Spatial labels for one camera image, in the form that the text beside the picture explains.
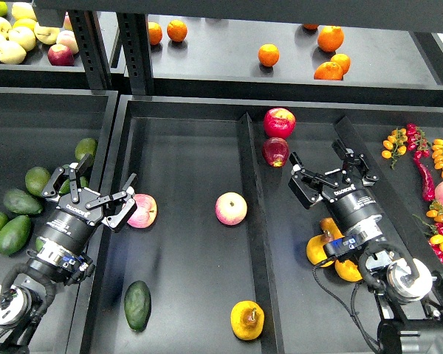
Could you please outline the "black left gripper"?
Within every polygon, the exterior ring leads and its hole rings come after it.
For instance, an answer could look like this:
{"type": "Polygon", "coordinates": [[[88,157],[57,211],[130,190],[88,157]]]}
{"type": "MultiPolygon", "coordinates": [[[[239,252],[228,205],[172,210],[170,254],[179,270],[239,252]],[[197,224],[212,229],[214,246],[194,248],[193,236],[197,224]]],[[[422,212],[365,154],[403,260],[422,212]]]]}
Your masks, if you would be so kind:
{"type": "Polygon", "coordinates": [[[137,210],[134,199],[137,174],[132,173],[119,192],[100,196],[81,188],[80,177],[93,165],[93,155],[86,153],[79,162],[57,167],[41,191],[43,198],[58,201],[55,210],[35,235],[51,240],[70,252],[82,252],[97,226],[103,224],[119,232],[137,210]],[[69,192],[59,191],[65,181],[69,192]]]}

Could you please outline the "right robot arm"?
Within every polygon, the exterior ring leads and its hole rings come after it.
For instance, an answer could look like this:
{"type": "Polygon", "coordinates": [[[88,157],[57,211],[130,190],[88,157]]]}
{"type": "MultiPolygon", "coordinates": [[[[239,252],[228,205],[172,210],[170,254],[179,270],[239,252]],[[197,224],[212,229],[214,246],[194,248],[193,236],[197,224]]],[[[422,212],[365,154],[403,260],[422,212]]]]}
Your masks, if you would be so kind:
{"type": "Polygon", "coordinates": [[[326,173],[306,169],[295,152],[289,155],[291,191],[306,209],[323,202],[340,232],[321,243],[325,256],[313,263],[314,268],[347,260],[357,267],[380,314],[377,336],[368,335],[360,323],[355,296],[346,310],[374,353],[443,353],[438,276],[382,233],[384,212],[370,189],[378,177],[365,156],[340,140],[332,147],[343,166],[326,173]]]}

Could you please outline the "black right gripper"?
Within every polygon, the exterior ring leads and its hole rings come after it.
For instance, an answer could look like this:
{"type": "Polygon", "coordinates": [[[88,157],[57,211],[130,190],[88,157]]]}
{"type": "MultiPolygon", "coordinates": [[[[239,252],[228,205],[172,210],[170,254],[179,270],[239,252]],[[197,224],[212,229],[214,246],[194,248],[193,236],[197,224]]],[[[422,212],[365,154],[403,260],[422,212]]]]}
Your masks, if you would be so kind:
{"type": "Polygon", "coordinates": [[[356,154],[341,140],[334,140],[332,148],[343,161],[342,182],[350,184],[349,186],[335,189],[336,181],[333,178],[306,169],[298,154],[291,152],[289,188],[305,209],[324,199],[328,211],[344,236],[382,235],[378,222],[384,212],[373,193],[365,188],[373,186],[379,181],[379,177],[370,171],[362,153],[356,154]],[[361,180],[364,187],[351,184],[356,180],[361,180]]]}

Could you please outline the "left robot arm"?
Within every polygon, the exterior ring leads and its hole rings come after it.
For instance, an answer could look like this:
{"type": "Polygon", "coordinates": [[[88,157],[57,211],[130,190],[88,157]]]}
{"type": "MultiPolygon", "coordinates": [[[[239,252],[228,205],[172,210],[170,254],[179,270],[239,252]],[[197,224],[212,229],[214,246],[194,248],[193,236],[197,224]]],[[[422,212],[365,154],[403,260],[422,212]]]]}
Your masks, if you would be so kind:
{"type": "Polygon", "coordinates": [[[93,275],[95,264],[84,249],[97,227],[119,232],[137,209],[134,173],[111,195],[81,186],[92,162],[87,153],[79,162],[57,167],[42,189],[42,197],[56,207],[36,233],[40,250],[13,266],[0,284],[0,353],[28,353],[58,285],[79,284],[93,275]]]}

